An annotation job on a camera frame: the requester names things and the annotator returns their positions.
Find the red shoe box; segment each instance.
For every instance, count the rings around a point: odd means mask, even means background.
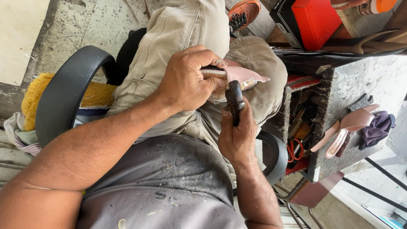
[[[291,47],[316,51],[342,23],[330,0],[280,0],[270,16]]]

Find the man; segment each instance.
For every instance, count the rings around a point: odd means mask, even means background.
[[[203,79],[199,71],[207,65],[223,68],[225,64],[219,55],[225,55],[227,50],[217,55],[203,45],[192,46],[199,43],[199,38],[194,42],[184,40],[199,37],[196,33],[205,28],[205,21],[212,20],[208,17],[223,18],[224,3],[215,0],[176,3],[169,1],[152,15],[148,32],[139,46],[141,51],[137,52],[124,83],[132,85],[132,90],[127,86],[118,88],[113,110],[125,104],[125,99],[120,99],[123,95],[132,95],[138,101],[116,115],[71,129],[50,142],[1,189],[0,222],[4,228],[283,227],[274,192],[257,164],[254,142],[258,124],[272,116],[280,104],[282,95],[277,93],[282,93],[281,81],[286,80],[287,73],[280,69],[281,61],[269,48],[262,50],[263,54],[247,53],[244,49],[246,68],[256,66],[256,61],[272,65],[257,66],[270,76],[272,84],[258,83],[245,92],[239,125],[233,127],[230,112],[218,110],[222,104],[205,105],[210,94],[224,89],[226,84],[216,78]],[[184,49],[179,51],[168,45],[173,54],[167,60],[167,53],[161,56],[150,51],[144,53],[143,50],[149,49],[160,52],[152,48],[153,44],[145,46],[145,41],[150,36],[156,39],[164,35],[156,32],[159,30],[156,26],[165,31],[163,24],[176,24],[159,21],[162,17],[170,18],[171,12],[177,10],[182,12],[174,18],[186,20],[184,16],[188,13],[191,17],[196,15],[194,24],[189,26],[192,33],[177,38],[190,47],[178,47]],[[234,41],[228,57],[241,60],[236,53],[244,47],[255,48],[251,41],[250,38]],[[258,43],[264,48],[264,42]],[[222,47],[213,44],[211,48],[219,51],[217,48]],[[152,67],[152,60],[150,66],[150,55],[156,58],[157,69]],[[158,79],[162,67],[165,72],[157,86],[151,82],[154,77],[148,76],[156,74]],[[282,74],[269,75],[267,70]],[[255,92],[262,94],[256,97]],[[140,93],[145,95],[143,99],[138,97]],[[175,127],[181,122],[179,119],[184,119],[184,125],[166,133],[170,129],[168,124],[175,123]],[[163,133],[154,132],[160,127]],[[143,135],[144,141],[133,145]],[[222,156],[236,175],[238,203],[244,219],[233,208],[230,171]]]

